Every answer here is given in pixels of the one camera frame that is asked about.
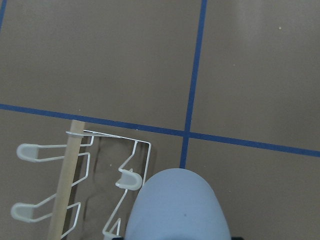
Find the light blue plastic cup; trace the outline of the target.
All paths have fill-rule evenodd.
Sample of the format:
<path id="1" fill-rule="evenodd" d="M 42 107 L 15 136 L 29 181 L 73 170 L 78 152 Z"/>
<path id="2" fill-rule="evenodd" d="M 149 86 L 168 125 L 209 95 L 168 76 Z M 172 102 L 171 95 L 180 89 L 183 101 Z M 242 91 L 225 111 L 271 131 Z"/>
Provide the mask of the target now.
<path id="1" fill-rule="evenodd" d="M 126 240 L 230 240 L 211 186 L 183 168 L 160 171 L 140 189 L 128 219 Z"/>

